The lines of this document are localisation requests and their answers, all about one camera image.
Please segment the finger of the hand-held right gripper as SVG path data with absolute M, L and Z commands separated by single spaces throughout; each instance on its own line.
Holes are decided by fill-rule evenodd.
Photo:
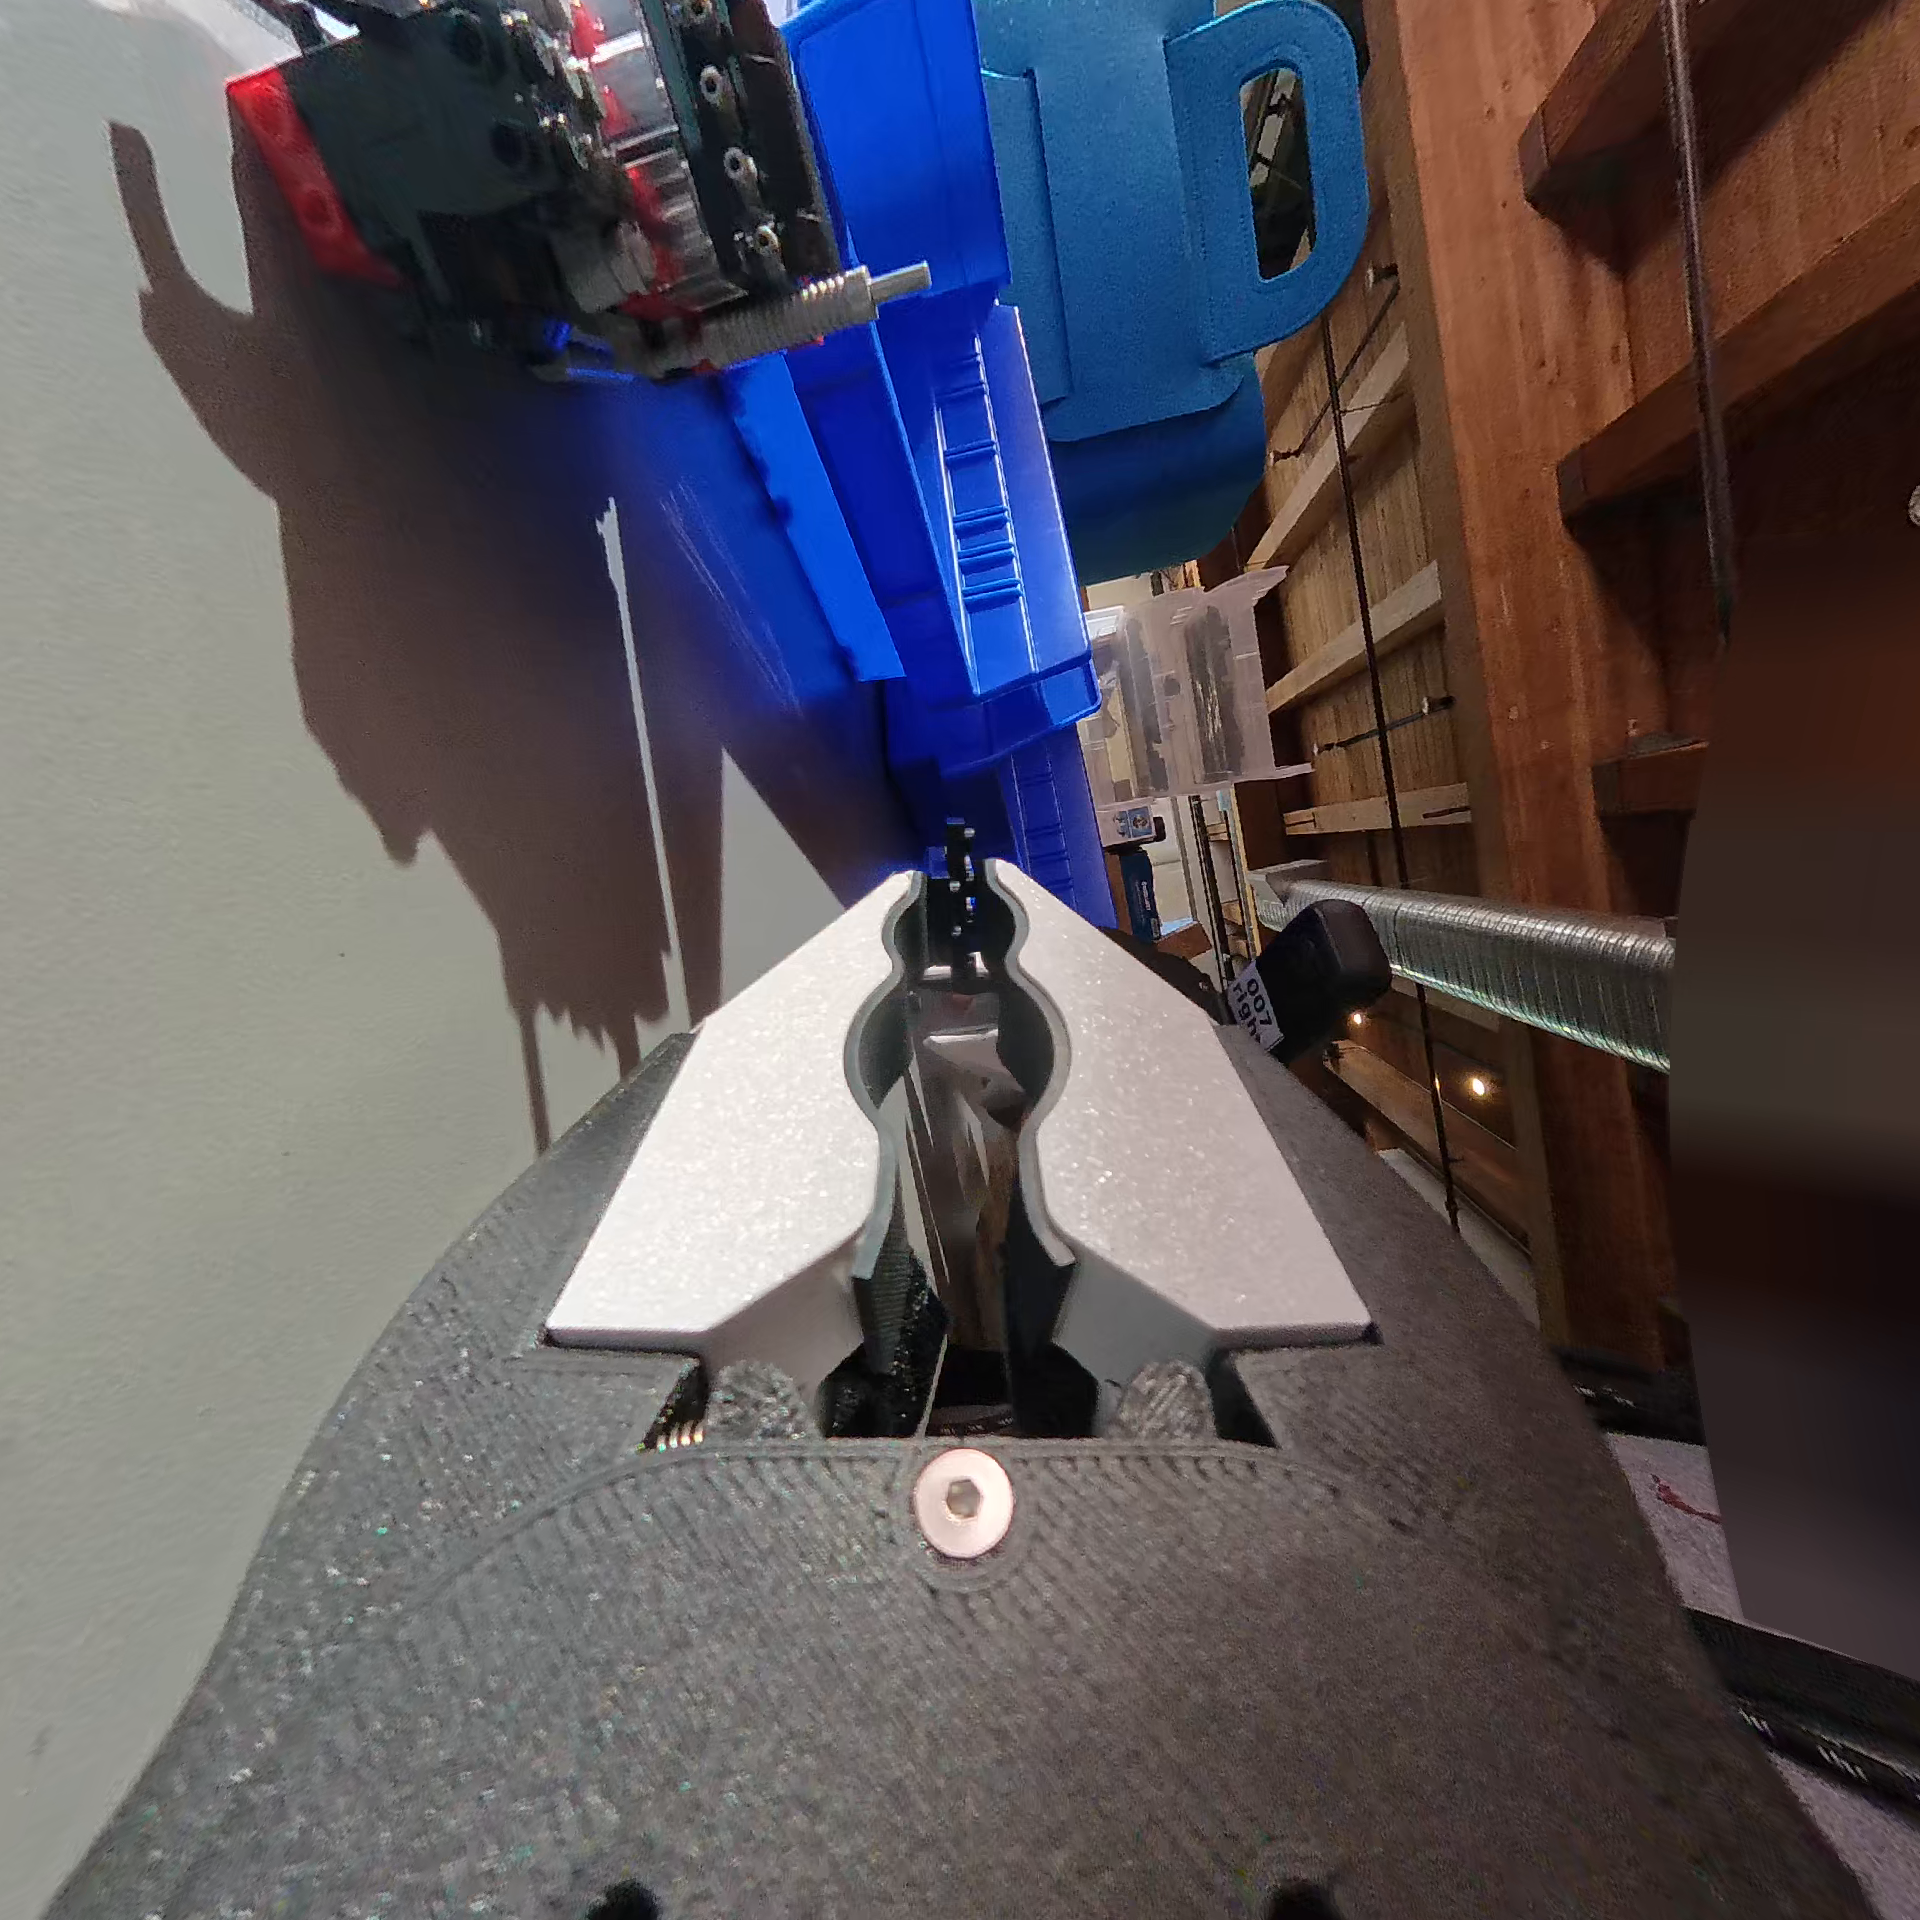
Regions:
M 1004 1338 L 1025 1094 L 1001 1059 L 1001 996 L 951 980 L 908 994 L 908 1166 L 956 1338 Z

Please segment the blue felt bag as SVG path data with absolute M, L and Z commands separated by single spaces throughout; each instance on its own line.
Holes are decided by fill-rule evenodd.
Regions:
M 1009 299 L 1071 570 L 1208 553 L 1264 476 L 1257 353 L 1308 329 L 1372 221 L 1359 54 L 1329 5 L 974 5 Z M 1302 257 L 1261 262 L 1240 93 L 1294 79 Z

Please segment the metal ventilation duct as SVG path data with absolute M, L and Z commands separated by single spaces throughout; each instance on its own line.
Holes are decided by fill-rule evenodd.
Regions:
M 1675 940 L 1664 918 L 1333 881 L 1313 860 L 1253 874 L 1255 913 L 1285 930 L 1342 901 L 1372 921 L 1393 977 L 1648 1073 L 1671 1073 Z

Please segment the black brick assembly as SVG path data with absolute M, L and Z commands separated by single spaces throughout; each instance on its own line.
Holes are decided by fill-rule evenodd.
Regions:
M 927 866 L 920 895 L 920 986 L 964 996 L 985 991 L 989 986 L 974 851 L 974 827 L 963 818 L 948 818 L 943 845 Z

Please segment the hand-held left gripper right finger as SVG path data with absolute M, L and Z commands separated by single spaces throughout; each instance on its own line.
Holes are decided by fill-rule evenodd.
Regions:
M 1004 938 L 997 1053 L 1023 1101 L 1004 1326 L 1020 1377 L 1091 1385 L 1092 1430 L 1143 1369 L 1201 1385 L 1238 1354 L 1376 1327 L 1230 1051 L 1230 1031 L 987 860 Z

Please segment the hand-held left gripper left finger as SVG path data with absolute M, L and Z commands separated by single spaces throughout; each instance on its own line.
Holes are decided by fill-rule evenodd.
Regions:
M 823 1433 L 911 1428 L 926 1281 L 904 1233 L 920 870 L 856 898 L 687 1037 L 556 1302 L 547 1345 L 780 1377 Z

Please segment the toy brick truck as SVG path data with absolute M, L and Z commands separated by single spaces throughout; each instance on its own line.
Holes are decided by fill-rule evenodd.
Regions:
M 678 381 L 923 295 L 856 265 L 759 2 L 264 5 L 227 102 L 313 262 L 547 380 Z

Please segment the clear plastic storage box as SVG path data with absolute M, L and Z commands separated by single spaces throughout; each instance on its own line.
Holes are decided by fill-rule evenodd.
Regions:
M 1264 566 L 1085 612 L 1100 703 L 1079 738 L 1096 811 L 1310 773 L 1276 759 L 1267 709 L 1257 606 L 1281 582 Z

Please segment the blue plastic bin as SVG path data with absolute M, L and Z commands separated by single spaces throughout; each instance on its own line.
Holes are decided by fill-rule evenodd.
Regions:
M 900 761 L 972 774 L 1096 706 L 964 2 L 784 23 L 848 262 L 927 268 L 872 322 L 719 375 L 736 430 Z
M 887 774 L 926 854 L 947 826 L 974 827 L 977 858 L 1006 858 L 1096 929 L 1115 929 L 1108 865 L 1096 836 L 1079 735 L 1059 727 L 1007 754 L 952 771 L 937 759 L 909 689 L 883 689 Z

